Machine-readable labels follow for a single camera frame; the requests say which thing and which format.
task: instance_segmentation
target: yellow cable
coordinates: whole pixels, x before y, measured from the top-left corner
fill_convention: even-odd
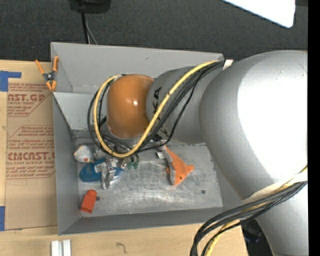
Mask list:
[[[304,173],[304,172],[307,172],[307,171],[308,171],[308,165],[306,165],[299,173]],[[289,186],[291,186],[291,185],[293,185],[293,183],[292,183],[291,180],[290,180],[290,181],[288,181],[287,183],[283,184],[283,185],[282,185],[281,187],[279,187],[278,189],[276,189],[275,191],[273,191],[272,193],[270,193],[270,196],[273,195],[273,194],[276,193],[276,192],[280,192],[280,191],[286,189],[287,187],[289,187]],[[256,205],[256,206],[253,206],[253,207],[250,207],[250,208],[248,208],[248,209],[245,209],[245,210],[243,210],[242,212],[247,212],[247,211],[250,211],[250,210],[254,210],[254,209],[256,209],[256,208],[261,207],[262,205],[265,205],[266,203],[268,203],[268,202],[263,202],[263,203],[258,204],[258,205]],[[233,220],[233,221],[230,221],[230,222],[224,224],[224,225],[219,229],[218,233],[219,233],[220,231],[223,231],[224,229],[232,226],[233,224],[235,224],[235,223],[238,222],[238,221],[239,221],[239,220],[237,219],[237,220]],[[210,256],[210,255],[211,255],[211,253],[212,253],[215,245],[217,244],[217,242],[218,242],[218,240],[219,240],[219,238],[221,237],[222,234],[223,234],[223,233],[218,234],[218,235],[216,236],[216,238],[213,239],[213,240],[210,242],[210,244],[209,244],[209,246],[208,246],[208,248],[207,248],[204,256]]]
[[[98,109],[98,102],[99,102],[99,98],[100,98],[100,95],[102,93],[102,91],[104,90],[104,88],[107,86],[107,84],[109,82],[111,82],[112,80],[120,77],[121,75],[115,75],[115,76],[112,76],[110,78],[108,78],[104,83],[103,85],[100,87],[97,95],[96,95],[96,98],[95,98],[95,102],[94,102],[94,107],[93,107],[93,124],[94,124],[94,130],[95,130],[95,133],[97,135],[97,138],[101,144],[101,146],[103,147],[103,149],[105,151],[107,151],[110,155],[116,157],[116,158],[126,158],[128,156],[131,156],[132,154],[134,154],[138,148],[141,146],[141,144],[144,142],[145,138],[148,136],[150,130],[152,129],[153,125],[155,124],[158,116],[160,115],[162,109],[164,108],[165,104],[167,103],[167,101],[169,100],[170,96],[177,90],[177,88],[179,88],[179,86],[189,77],[191,76],[192,74],[194,74],[195,72],[197,72],[198,70],[214,63],[214,62],[217,62],[217,60],[214,60],[214,61],[208,61],[208,62],[205,62],[201,65],[198,65],[196,67],[194,67],[193,69],[191,69],[189,72],[187,72],[183,77],[181,77],[179,79],[179,81],[171,88],[171,90],[168,92],[168,94],[164,97],[163,101],[161,102],[161,104],[159,105],[156,113],[154,114],[152,120],[150,121],[148,127],[145,129],[142,137],[140,138],[140,140],[138,141],[138,143],[128,152],[125,152],[125,153],[117,153],[117,152],[113,152],[112,149],[110,149],[106,143],[104,142],[103,138],[101,137],[100,135],[100,132],[99,132],[99,127],[98,127],[98,119],[97,119],[97,109]]]
[[[230,222],[224,224],[224,225],[219,229],[218,233],[219,233],[220,231],[223,231],[224,229],[227,229],[228,227],[232,226],[233,224],[236,224],[236,222],[238,222],[238,221],[239,221],[239,220],[236,219],[236,220],[233,220],[233,221],[230,221]],[[218,234],[218,235],[216,236],[216,238],[213,239],[213,240],[210,242],[210,244],[209,244],[209,246],[208,246],[208,248],[207,248],[204,256],[210,256],[210,255],[211,255],[211,253],[212,253],[215,245],[217,244],[217,242],[218,242],[218,240],[219,240],[219,238],[221,237],[222,234],[223,234],[223,233]]]

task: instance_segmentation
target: red cap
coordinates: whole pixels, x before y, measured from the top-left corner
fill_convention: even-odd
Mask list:
[[[93,189],[90,189],[86,192],[82,204],[81,211],[91,214],[96,203],[97,192]]]

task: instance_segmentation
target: orange plastic object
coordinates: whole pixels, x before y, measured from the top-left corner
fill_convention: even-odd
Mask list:
[[[165,147],[165,149],[173,159],[172,166],[175,169],[174,185],[178,185],[187,177],[189,173],[191,173],[195,169],[195,166],[193,164],[186,165],[179,156],[170,151],[167,147]],[[165,168],[165,170],[168,174],[170,174],[170,168],[168,166]]]
[[[59,57],[55,56],[54,60],[53,60],[53,68],[52,68],[52,71],[54,71],[54,72],[58,72],[58,61],[59,61]],[[41,75],[43,75],[45,73],[45,71],[42,68],[40,62],[38,60],[35,60],[35,64],[37,65]],[[50,83],[49,81],[46,81],[45,84],[50,91],[52,91],[52,92],[56,91],[57,82],[55,80],[52,80],[52,83]]]
[[[119,138],[141,136],[149,121],[146,112],[147,93],[154,79],[140,74],[125,75],[116,80],[107,94],[108,128]]]
[[[93,189],[88,190],[83,198],[81,211],[91,214],[94,210],[96,199],[97,192]]]

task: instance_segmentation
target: gray metal tray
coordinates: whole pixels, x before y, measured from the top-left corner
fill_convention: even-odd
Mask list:
[[[168,145],[187,164],[195,166],[177,186],[170,184],[166,161],[157,158],[156,149],[141,153],[138,169],[126,170],[119,183],[105,190],[99,183],[79,179],[84,165],[73,157],[78,145],[92,144],[86,123],[88,106],[106,78],[116,74],[156,78],[167,70],[223,60],[221,54],[52,43],[52,59],[55,56],[60,59],[53,94],[60,235],[201,223],[241,204],[205,144]],[[100,198],[91,214],[80,211],[89,189],[95,189]]]

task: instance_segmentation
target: black cable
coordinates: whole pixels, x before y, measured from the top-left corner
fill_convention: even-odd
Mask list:
[[[174,132],[175,132],[175,130],[176,130],[176,127],[177,127],[177,125],[178,125],[178,122],[179,122],[180,118],[182,117],[185,109],[187,108],[187,105],[188,105],[189,101],[191,100],[191,98],[192,98],[192,96],[193,96],[193,94],[194,94],[195,88],[196,88],[196,87],[193,87],[189,98],[188,98],[188,99],[186,100],[186,102],[184,103],[182,110],[180,111],[177,119],[175,120],[175,122],[174,122],[174,124],[173,124],[171,133],[170,133],[169,137],[167,138],[167,140],[166,140],[164,143],[162,143],[162,144],[158,144],[158,145],[154,145],[154,146],[150,146],[150,147],[147,147],[147,148],[138,150],[138,153],[143,152],[143,151],[147,151],[147,150],[151,150],[151,149],[156,149],[156,148],[162,147],[162,146],[166,145],[166,144],[171,140],[171,138],[172,138],[172,136],[174,135]]]
[[[174,98],[174,100],[172,101],[172,103],[170,104],[170,107],[167,109],[167,111],[165,112],[165,114],[163,115],[163,117],[161,118],[160,122],[156,125],[156,127],[152,130],[152,133],[150,135],[148,135],[146,137],[146,139],[144,140],[144,142],[141,144],[141,146],[139,147],[139,149],[135,152],[135,155],[137,157],[137,153],[140,153],[140,152],[143,152],[143,151],[146,151],[146,150],[150,150],[150,149],[153,149],[153,148],[158,148],[158,147],[161,147],[163,145],[165,145],[166,143],[168,143],[173,134],[174,134],[174,131],[177,127],[177,124],[180,120],[180,118],[182,117],[183,115],[183,112],[185,111],[188,103],[190,102],[191,98],[192,98],[192,95],[193,95],[193,91],[195,90],[195,86],[197,85],[198,81],[200,79],[202,79],[206,74],[208,74],[210,71],[212,71],[213,69],[216,69],[218,67],[221,67],[223,66],[225,63],[225,61],[219,61],[219,62],[214,62],[204,68],[202,68],[201,70],[195,72],[194,74],[192,74],[190,77],[188,77],[186,79],[186,81],[184,81],[184,87],[182,87],[182,89],[178,92],[177,96]],[[99,118],[99,127],[107,121],[107,117],[105,116],[102,120],[101,120],[101,108],[102,108],[102,104],[103,104],[103,99],[104,99],[104,94],[106,93],[107,89],[108,89],[108,85],[106,86],[106,88],[104,89],[103,91],[103,94],[102,94],[102,98],[99,102],[99,114],[98,114],[98,118]],[[190,94],[190,96],[188,97],[186,103],[183,105],[182,107],[182,110],[180,111],[173,127],[172,127],[172,130],[171,130],[171,133],[170,133],[170,136],[168,137],[168,139],[166,140],[165,143],[163,144],[160,144],[160,145],[155,145],[155,146],[152,146],[152,147],[148,147],[148,148],[145,148],[145,149],[142,149],[143,147],[145,147],[157,134],[157,132],[162,128],[164,122],[169,118],[170,114],[174,111],[174,109],[176,108],[176,106],[180,103],[180,101],[185,97],[185,95],[192,89],[192,93]]]
[[[109,88],[111,82],[109,84],[107,84],[106,88],[105,88],[105,91],[107,91],[107,89]],[[94,102],[97,98],[97,94],[98,94],[98,91],[94,94],[90,104],[89,104],[89,108],[88,108],[88,113],[87,113],[87,127],[88,127],[88,131],[89,131],[89,134],[90,134],[90,137],[91,139],[93,140],[94,144],[100,149],[102,150],[103,152],[109,154],[107,151],[105,151],[105,149],[97,142],[93,132],[92,132],[92,129],[91,129],[91,112],[92,112],[92,107],[94,105]],[[125,142],[121,141],[120,139],[117,139],[115,137],[112,137],[110,135],[102,135],[101,134],[101,137],[103,138],[104,141],[107,141],[107,142],[110,142],[112,144],[114,144],[115,146],[121,148],[122,150],[124,151],[130,151],[132,148],[126,144]],[[139,156],[135,153],[135,158],[136,158],[136,162],[139,161]]]
[[[88,30],[87,30],[86,17],[85,17],[84,11],[81,12],[81,20],[82,20],[85,43],[88,45],[90,39],[89,39]]]
[[[278,204],[280,204],[280,203],[282,203],[282,202],[290,199],[291,197],[293,197],[294,195],[296,195],[307,183],[308,183],[307,181],[295,183],[295,184],[291,185],[290,187],[284,189],[283,191],[280,191],[280,192],[275,193],[275,194],[272,195],[272,196],[268,196],[268,197],[266,197],[266,198],[264,198],[264,199],[260,199],[260,200],[257,200],[257,201],[255,201],[255,202],[252,202],[252,203],[250,203],[250,204],[245,204],[245,205],[242,205],[242,206],[237,207],[237,208],[235,208],[235,209],[232,209],[232,210],[230,210],[230,211],[227,211],[227,212],[237,212],[236,209],[240,209],[240,208],[242,208],[242,207],[245,207],[246,209],[249,209],[249,208],[252,207],[252,206],[251,206],[252,204],[256,204],[256,206],[258,206],[258,205],[261,204],[260,202],[261,202],[262,200],[267,200],[267,202],[270,201],[271,199],[273,200],[273,201],[271,201],[271,202],[268,203],[268,204],[264,204],[263,206],[254,209],[253,211],[250,210],[250,211],[247,211],[247,212],[242,212],[242,213],[240,212],[240,213],[237,213],[237,214],[233,214],[233,215],[231,215],[230,217],[225,218],[225,219],[223,219],[223,220],[220,220],[220,221],[217,220],[217,221],[218,221],[217,223],[215,223],[214,225],[210,226],[210,227],[207,228],[206,230],[202,230],[201,233],[199,233],[199,232],[200,232],[200,229],[201,229],[201,228],[200,228],[200,229],[198,230],[198,232],[197,232],[194,240],[193,240],[193,245],[192,245],[192,247],[191,247],[190,256],[198,256],[197,245],[198,245],[198,243],[200,242],[200,240],[201,240],[203,237],[205,237],[209,232],[213,231],[214,229],[216,229],[216,228],[218,228],[218,227],[220,227],[220,226],[222,226],[222,225],[224,225],[224,224],[226,224],[226,223],[229,223],[230,221],[234,221],[234,220],[246,218],[245,220],[241,220],[240,223],[237,223],[237,224],[232,225],[232,226],[230,226],[230,227],[228,227],[228,228],[225,228],[225,229],[222,230],[221,232],[217,233],[214,237],[211,238],[210,241],[212,241],[212,240],[213,240],[216,236],[218,236],[220,233],[222,233],[222,232],[224,232],[224,231],[226,231],[226,230],[229,230],[229,229],[231,229],[231,228],[234,228],[234,227],[236,227],[236,226],[238,226],[238,225],[241,225],[242,223],[244,223],[244,222],[246,222],[246,221],[248,221],[248,220],[254,219],[254,218],[260,216],[261,214],[265,213],[267,210],[269,210],[270,208],[274,207],[275,205],[278,205]],[[216,217],[211,218],[211,220],[212,220],[212,219],[221,219],[220,216],[225,215],[227,212],[224,212],[224,213],[222,213],[222,214],[219,214],[219,215],[217,215]],[[205,250],[208,248],[208,246],[209,246],[209,244],[210,244],[210,241],[207,243],[207,245],[206,245],[206,247],[204,248],[203,251],[205,251]]]
[[[247,209],[250,209],[252,207],[256,207],[257,205],[260,205],[260,204],[264,204],[266,202],[269,202],[271,200],[276,200],[278,197],[286,194],[288,192],[288,189],[289,188],[292,188],[293,186],[295,186],[294,188],[296,188],[297,186],[299,186],[299,184],[294,184],[290,187],[288,187],[287,189],[284,189],[284,190],[281,190],[279,192],[276,192],[272,195],[269,195],[265,198],[262,198],[262,199],[259,199],[257,201],[254,201],[254,202],[250,202],[250,203],[247,203],[247,204],[244,204],[244,205],[241,205],[241,206],[238,206],[236,208],[233,208],[231,210],[228,210],[228,211],[225,211],[223,213],[220,213],[218,214],[217,216],[214,216],[213,218],[209,219],[206,223],[204,223],[200,228],[199,230],[197,231],[195,237],[194,237],[194,240],[197,240],[199,239],[199,235],[203,234],[204,230],[207,228],[210,228],[209,226],[212,225],[212,223],[215,223],[215,222],[218,222],[220,221],[221,219],[224,219],[224,218],[227,218],[229,216],[234,216],[236,214],[239,214],[239,213],[242,213],[243,211],[247,210]]]
[[[208,242],[207,244],[205,245],[203,251],[202,251],[202,254],[201,256],[205,256],[205,253],[210,245],[210,243],[217,238],[218,235],[222,234],[223,232],[225,231],[228,231],[230,229],[233,229],[239,225],[242,225],[252,219],[255,219],[257,217],[259,217],[260,215],[262,215],[263,213],[267,212],[269,209],[271,209],[272,207],[278,205],[278,204],[281,204],[283,202],[285,202],[286,200],[292,198],[293,196],[295,196],[300,190],[302,190],[304,188],[304,186],[307,184],[308,182],[307,181],[304,181],[304,182],[299,182],[299,184],[297,184],[297,188],[293,188],[293,189],[290,189],[292,191],[289,191],[287,194],[279,197],[276,201],[272,202],[271,204],[269,204],[268,206],[266,206],[264,209],[262,209],[260,212],[256,213],[256,214],[253,214],[252,216],[244,219],[244,220],[240,220],[238,223],[236,224],[233,224],[227,228],[224,228],[223,230],[219,231],[218,233],[216,233]]]
[[[104,97],[105,97],[105,94],[106,94],[106,92],[107,92],[107,90],[108,90],[108,86],[106,86],[105,88],[104,88],[104,90],[103,90],[103,93],[102,93],[102,96],[101,96],[101,99],[100,99],[100,103],[99,103],[99,114],[98,114],[98,121],[99,121],[99,123],[98,123],[98,127],[99,127],[99,130],[100,130],[100,128],[101,128],[101,125],[102,124],[104,124],[105,122],[101,122],[101,110],[102,110],[102,103],[103,103],[103,100],[104,100]]]
[[[200,79],[202,79],[203,77],[205,77],[209,72],[211,72],[213,69],[217,69],[221,66],[223,66],[225,63],[225,61],[219,61],[219,62],[214,62],[211,65],[208,65],[206,67],[203,68],[203,70],[199,70],[197,71],[195,74],[193,74],[192,76],[190,76],[188,78],[188,80],[186,80],[184,83],[184,87],[181,89],[181,91],[178,92],[178,95],[174,98],[173,102],[170,104],[170,106],[168,107],[166,113],[163,114],[161,120],[159,121],[159,123],[156,125],[156,127],[154,129],[152,129],[152,132],[150,135],[147,136],[147,138],[145,139],[145,141],[142,143],[142,145],[139,147],[140,149],[137,151],[138,153],[146,151],[146,150],[150,150],[150,149],[154,149],[154,148],[158,148],[161,147],[163,145],[165,145],[166,143],[168,143],[173,134],[174,131],[176,129],[176,126],[178,124],[179,119],[181,118],[184,110],[186,109],[192,94],[190,95],[190,97],[187,100],[187,104],[185,104],[177,118],[177,120],[175,121],[170,136],[168,137],[167,141],[163,144],[160,145],[155,145],[152,147],[148,147],[145,149],[142,149],[146,144],[148,144],[157,134],[157,132],[163,127],[163,124],[167,121],[167,119],[169,118],[169,116],[171,115],[171,113],[175,110],[175,108],[177,107],[177,105],[180,103],[180,101],[186,96],[186,94],[192,89],[195,88],[195,86],[197,85],[197,83],[199,82]]]
[[[194,240],[193,240],[193,246],[192,246],[191,252],[194,252],[197,249],[197,245],[200,242],[200,240],[203,237],[205,237],[209,232],[213,231],[214,229],[216,229],[216,228],[220,227],[221,225],[224,225],[230,221],[244,218],[246,216],[246,214],[251,215],[252,213],[255,213],[256,210],[264,208],[265,205],[263,205],[259,208],[255,208],[254,210],[248,210],[248,209],[250,209],[252,207],[256,207],[256,206],[260,205],[261,203],[266,203],[266,202],[269,202],[272,200],[275,201],[279,197],[286,195],[288,193],[288,191],[291,191],[291,190],[293,191],[295,189],[301,190],[305,185],[306,185],[306,183],[304,183],[303,186],[301,186],[299,183],[296,183],[296,184],[286,188],[285,190],[282,190],[282,191],[279,191],[273,195],[267,196],[266,198],[239,206],[237,208],[223,212],[223,213],[211,218],[204,225],[202,225],[202,227],[196,233]]]

